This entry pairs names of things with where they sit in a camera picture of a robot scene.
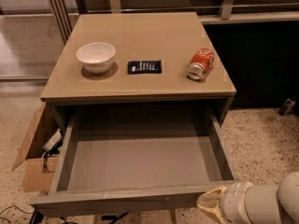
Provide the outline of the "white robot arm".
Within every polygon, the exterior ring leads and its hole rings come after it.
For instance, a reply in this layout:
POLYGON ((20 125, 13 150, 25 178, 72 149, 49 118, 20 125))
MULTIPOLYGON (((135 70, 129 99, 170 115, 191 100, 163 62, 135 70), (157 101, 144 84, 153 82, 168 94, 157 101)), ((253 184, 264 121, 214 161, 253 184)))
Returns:
POLYGON ((196 205, 218 224, 299 224, 299 172, 275 185, 220 186, 201 195, 196 205))

